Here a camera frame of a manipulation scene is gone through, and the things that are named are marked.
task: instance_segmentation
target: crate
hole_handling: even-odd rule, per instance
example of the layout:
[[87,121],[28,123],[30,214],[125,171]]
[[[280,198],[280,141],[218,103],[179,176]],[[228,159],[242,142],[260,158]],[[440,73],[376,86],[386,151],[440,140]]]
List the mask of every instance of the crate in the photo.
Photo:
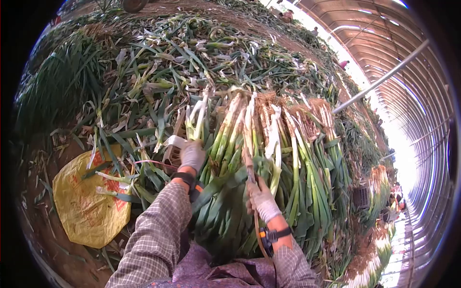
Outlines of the crate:
[[370,187],[368,184],[361,185],[354,189],[354,206],[357,209],[370,208]]
[[[173,135],[182,137],[184,139],[186,139],[186,126],[184,124],[185,117],[186,117],[186,111],[184,108],[182,108],[179,112],[179,116],[176,120],[176,125],[173,130]],[[181,149],[179,149],[178,147],[169,145],[165,151],[165,154],[163,154],[162,162],[168,165],[179,167],[181,165],[181,159],[179,157],[180,152],[181,152]],[[165,166],[163,170],[166,174],[172,174],[176,172],[175,169],[172,169],[171,167],[167,167],[167,166]]]

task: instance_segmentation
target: plaid sleeve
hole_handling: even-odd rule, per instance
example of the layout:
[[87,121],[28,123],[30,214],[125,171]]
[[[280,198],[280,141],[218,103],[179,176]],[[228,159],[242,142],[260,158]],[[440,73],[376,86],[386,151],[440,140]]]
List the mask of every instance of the plaid sleeve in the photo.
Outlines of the plaid sleeve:
[[277,282],[283,288],[318,288],[315,273],[311,270],[304,253],[293,237],[291,237],[291,243],[293,250],[282,246],[272,258],[277,269]]
[[137,218],[135,232],[106,288],[172,277],[179,257],[180,234],[191,217],[184,188],[178,183],[166,185],[151,206]]

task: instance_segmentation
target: pink shirt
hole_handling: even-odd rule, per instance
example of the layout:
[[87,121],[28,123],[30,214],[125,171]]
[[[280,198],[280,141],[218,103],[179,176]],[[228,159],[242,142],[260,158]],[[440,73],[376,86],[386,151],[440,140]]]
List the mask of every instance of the pink shirt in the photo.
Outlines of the pink shirt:
[[347,65],[347,61],[343,61],[343,62],[339,63],[339,67],[341,67],[343,69],[346,67],[346,65]]

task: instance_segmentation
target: dirt ground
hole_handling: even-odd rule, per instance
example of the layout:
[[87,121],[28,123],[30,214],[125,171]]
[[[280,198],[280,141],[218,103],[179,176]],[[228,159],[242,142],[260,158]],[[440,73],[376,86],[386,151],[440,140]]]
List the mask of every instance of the dirt ground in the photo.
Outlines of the dirt ground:
[[[95,3],[86,4],[80,9],[66,15],[63,21],[90,13],[95,8],[97,8]],[[291,40],[286,35],[280,35],[275,29],[267,27],[244,14],[203,0],[159,0],[155,3],[148,3],[141,12],[133,16],[164,15],[177,13],[179,11],[194,12],[205,17],[217,19],[222,23],[233,25],[248,33],[259,34],[268,41],[271,41],[271,35],[275,36],[280,45],[293,52],[299,52],[314,62],[320,63],[307,48]],[[341,99],[343,100],[344,97],[349,98],[345,92],[345,88],[340,87],[340,89],[343,90],[341,92]],[[364,115],[367,115],[363,107],[362,109]],[[384,144],[382,139],[380,139],[380,141],[377,139],[377,142],[378,145],[380,145],[380,143]],[[69,241],[57,214],[52,212],[48,215],[51,209],[51,200],[48,194],[45,194],[41,201],[42,204],[34,205],[34,198],[42,192],[44,186],[40,182],[38,182],[36,186],[37,171],[31,168],[29,164],[29,161],[33,160],[31,151],[41,148],[42,141],[37,140],[33,141],[33,143],[34,145],[26,152],[24,163],[20,170],[20,174],[24,175],[24,181],[18,183],[17,186],[18,194],[19,191],[26,191],[23,195],[26,199],[27,208],[22,207],[21,196],[19,196],[17,202],[24,233],[38,254],[41,255],[46,263],[71,286],[104,287],[112,272],[106,268],[105,261],[96,260],[84,246]],[[71,141],[70,146],[64,150],[61,157],[59,157],[59,151],[54,152],[46,166],[47,176],[51,185],[54,176],[68,162],[81,153],[83,153],[83,150],[75,141]],[[41,173],[39,177],[43,179],[44,174]],[[117,242],[120,240],[120,237],[120,235],[117,236]],[[85,261],[81,261],[72,255],[83,257]]]
[[[27,219],[22,218],[22,227],[26,238],[31,242],[37,253],[46,261],[46,263],[65,281],[73,287],[104,287],[112,274],[109,269],[99,268],[106,265],[103,261],[94,259],[83,245],[69,241],[56,212],[51,212],[51,200],[46,192],[43,200],[38,205],[34,205],[34,198],[42,192],[44,186],[38,182],[35,188],[37,170],[31,168],[29,161],[33,161],[31,151],[41,147],[42,141],[33,141],[37,145],[29,149],[28,155],[24,158],[21,166],[21,175],[24,175],[25,181],[18,183],[17,191],[26,191],[27,209],[21,207],[18,203],[18,209],[25,212]],[[61,157],[59,151],[51,156],[46,166],[47,175],[52,185],[54,176],[73,158],[83,153],[79,145],[72,141]],[[44,178],[44,172],[40,173],[40,179]],[[80,256],[85,262],[73,257]]]

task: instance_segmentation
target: glove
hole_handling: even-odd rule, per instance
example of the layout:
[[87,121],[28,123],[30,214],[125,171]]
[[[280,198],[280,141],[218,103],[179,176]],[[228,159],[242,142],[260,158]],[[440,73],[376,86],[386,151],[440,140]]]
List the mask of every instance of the glove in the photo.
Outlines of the glove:
[[267,224],[272,218],[281,215],[282,212],[275,203],[264,179],[260,176],[258,176],[258,183],[259,187],[247,181],[247,196],[249,198],[246,203],[247,213],[252,214],[254,210],[257,210],[261,219]]
[[202,149],[202,141],[189,141],[186,146],[181,149],[179,154],[181,158],[181,167],[189,166],[195,169],[198,173],[205,161],[205,151]]

